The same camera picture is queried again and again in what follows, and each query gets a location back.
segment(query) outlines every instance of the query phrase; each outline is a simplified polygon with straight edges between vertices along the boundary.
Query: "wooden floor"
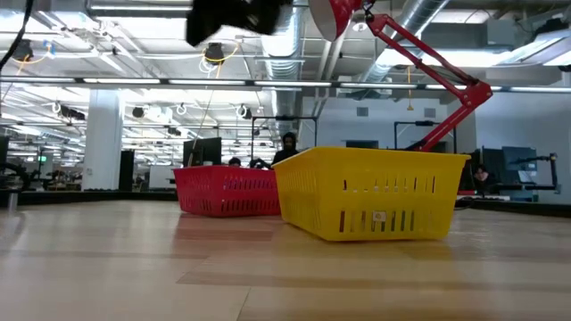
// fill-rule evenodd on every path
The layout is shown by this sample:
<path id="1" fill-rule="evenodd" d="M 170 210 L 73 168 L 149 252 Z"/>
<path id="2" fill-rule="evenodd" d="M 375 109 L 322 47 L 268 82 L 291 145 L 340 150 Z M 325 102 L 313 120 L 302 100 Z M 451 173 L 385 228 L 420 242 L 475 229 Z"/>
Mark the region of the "wooden floor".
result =
<path id="1" fill-rule="evenodd" d="M 0 320 L 571 320 L 571 220 L 458 212 L 441 242 L 326 243 L 174 202 L 0 213 Z"/>

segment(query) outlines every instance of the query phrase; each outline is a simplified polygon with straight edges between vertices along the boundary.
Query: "red lamp shade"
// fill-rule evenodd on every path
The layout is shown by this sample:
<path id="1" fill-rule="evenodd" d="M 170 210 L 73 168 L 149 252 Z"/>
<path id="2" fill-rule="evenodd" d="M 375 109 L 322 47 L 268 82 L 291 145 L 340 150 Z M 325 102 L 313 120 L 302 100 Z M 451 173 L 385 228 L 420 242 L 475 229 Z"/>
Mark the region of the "red lamp shade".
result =
<path id="1" fill-rule="evenodd" d="M 343 34 L 362 0 L 310 0 L 311 15 L 325 40 L 335 41 Z"/>

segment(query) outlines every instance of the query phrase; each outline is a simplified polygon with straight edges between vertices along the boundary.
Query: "person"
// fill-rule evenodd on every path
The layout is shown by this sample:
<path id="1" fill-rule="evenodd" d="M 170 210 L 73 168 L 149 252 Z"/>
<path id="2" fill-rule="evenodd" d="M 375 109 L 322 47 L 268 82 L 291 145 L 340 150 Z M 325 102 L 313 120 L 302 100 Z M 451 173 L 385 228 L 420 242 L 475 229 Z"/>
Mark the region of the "person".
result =
<path id="1" fill-rule="evenodd" d="M 478 165 L 474 178 L 476 179 L 474 184 L 479 193 L 493 193 L 493 187 L 498 184 L 498 180 L 488 172 L 484 165 Z"/>
<path id="2" fill-rule="evenodd" d="M 237 157 L 233 157 L 228 162 L 228 166 L 230 166 L 230 167 L 242 167 L 242 161 Z"/>
<path id="3" fill-rule="evenodd" d="M 274 160 L 271 162 L 272 165 L 277 164 L 280 161 L 285 161 L 298 153 L 295 149 L 294 133 L 285 133 L 285 135 L 282 137 L 282 142 L 284 143 L 284 149 L 276 152 L 276 155 L 274 155 Z"/>

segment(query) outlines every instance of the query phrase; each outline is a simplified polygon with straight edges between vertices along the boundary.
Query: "white column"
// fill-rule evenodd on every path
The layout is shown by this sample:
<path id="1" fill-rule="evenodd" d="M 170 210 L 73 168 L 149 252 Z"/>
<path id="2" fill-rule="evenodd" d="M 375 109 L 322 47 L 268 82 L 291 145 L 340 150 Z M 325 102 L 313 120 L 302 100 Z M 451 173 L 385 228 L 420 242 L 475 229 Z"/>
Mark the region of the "white column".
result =
<path id="1" fill-rule="evenodd" d="M 91 90 L 82 189 L 119 188 L 125 106 L 118 90 Z"/>
<path id="2" fill-rule="evenodd" d="M 448 115 L 452 115 L 458 108 L 460 108 L 461 103 L 459 100 L 455 100 L 450 103 L 448 108 Z M 476 143 L 476 111 L 469 114 L 460 124 L 456 127 L 456 143 L 458 146 L 458 153 L 463 152 L 473 152 L 478 148 Z M 453 145 L 450 143 L 449 152 L 453 151 Z"/>

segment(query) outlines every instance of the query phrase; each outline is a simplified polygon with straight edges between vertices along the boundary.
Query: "computer monitor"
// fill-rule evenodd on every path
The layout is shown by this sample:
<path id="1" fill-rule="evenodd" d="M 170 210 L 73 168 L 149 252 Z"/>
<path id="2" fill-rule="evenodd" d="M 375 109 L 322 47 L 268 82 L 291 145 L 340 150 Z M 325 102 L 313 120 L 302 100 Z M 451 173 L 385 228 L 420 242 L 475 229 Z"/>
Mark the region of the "computer monitor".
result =
<path id="1" fill-rule="evenodd" d="M 189 164 L 190 155 L 193 155 L 192 164 Z M 205 138 L 184 143 L 183 166 L 202 166 L 206 161 L 212 165 L 222 164 L 222 138 Z"/>
<path id="2" fill-rule="evenodd" d="M 502 147 L 506 170 L 537 171 L 537 151 L 529 147 Z"/>

